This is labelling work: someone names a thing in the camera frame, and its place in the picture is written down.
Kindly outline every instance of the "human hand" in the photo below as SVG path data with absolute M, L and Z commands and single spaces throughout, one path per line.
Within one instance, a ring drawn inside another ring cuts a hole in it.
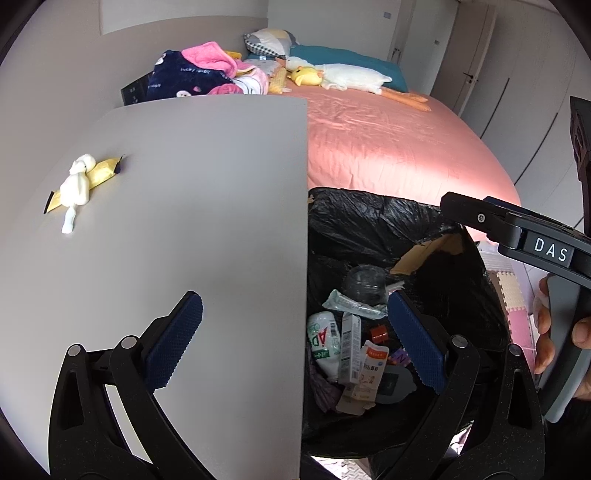
M 540 290 L 544 295 L 548 296 L 548 277 L 540 280 Z M 548 365 L 552 363 L 556 354 L 556 347 L 552 340 L 550 340 L 551 324 L 550 311 L 545 306 L 542 306 L 538 313 L 538 333 L 540 334 L 540 338 L 535 344 L 537 352 L 535 356 L 535 374 L 544 372 Z M 591 317 L 577 322 L 574 326 L 573 343 L 582 349 L 591 348 Z M 574 397 L 580 400 L 591 401 L 591 369 L 587 371 L 587 374 L 581 380 Z

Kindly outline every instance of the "gray tabletop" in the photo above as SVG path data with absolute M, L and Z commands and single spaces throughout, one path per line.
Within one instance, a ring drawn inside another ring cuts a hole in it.
M 219 480 L 298 476 L 306 130 L 306 103 L 294 98 L 123 107 L 73 139 L 22 199 L 0 245 L 0 405 L 42 465 L 68 346 L 113 348 L 194 290 L 203 322 L 156 398 Z M 84 153 L 125 158 L 65 236 L 65 208 L 43 215 L 43 207 Z M 145 455 L 112 390 L 130 447 Z

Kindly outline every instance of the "blue textured pad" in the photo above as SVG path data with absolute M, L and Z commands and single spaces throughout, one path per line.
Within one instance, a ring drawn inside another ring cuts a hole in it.
M 388 299 L 388 320 L 408 352 L 421 381 L 440 394 L 447 384 L 445 357 L 397 292 L 393 292 Z
M 146 357 L 144 382 L 148 391 L 166 387 L 202 318 L 201 297 L 191 292 Z

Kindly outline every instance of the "metal pivot screw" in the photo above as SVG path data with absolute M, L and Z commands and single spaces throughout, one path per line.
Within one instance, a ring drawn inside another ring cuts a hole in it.
M 461 335 L 456 335 L 454 338 L 452 338 L 452 343 L 458 348 L 466 348 L 468 346 L 468 340 L 466 340 Z
M 125 337 L 123 340 L 121 340 L 121 346 L 125 349 L 134 347 L 136 343 L 138 343 L 137 339 L 132 336 Z
M 80 353 L 80 345 L 72 345 L 69 349 L 68 349 L 68 355 L 70 356 L 76 356 Z
M 521 348 L 519 347 L 519 345 L 516 345 L 514 343 L 509 345 L 509 351 L 515 356 L 521 355 Z

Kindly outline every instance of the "black trash bag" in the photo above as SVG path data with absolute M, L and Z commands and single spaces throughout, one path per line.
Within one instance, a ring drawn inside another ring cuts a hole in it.
M 367 192 L 316 188 L 310 191 L 307 315 L 325 311 L 333 289 L 343 291 L 347 272 L 357 265 L 385 270 L 387 284 L 404 280 L 404 290 L 417 308 L 436 317 L 450 335 L 461 334 L 479 347 L 503 350 L 509 328 L 498 296 L 476 245 L 464 227 L 443 217 L 439 208 L 412 200 Z M 458 233 L 462 253 L 432 253 L 410 275 L 390 270 L 414 245 Z M 335 314 L 340 327 L 341 314 Z M 362 344 L 369 329 L 388 328 L 390 352 L 401 346 L 387 319 L 363 320 Z M 355 417 L 318 407 L 307 363 L 304 377 L 302 452 L 328 458 L 364 458 L 403 445 L 435 396 L 412 372 L 416 391 L 396 404 L 377 404 Z M 463 424 L 478 408 L 479 392 L 468 405 Z

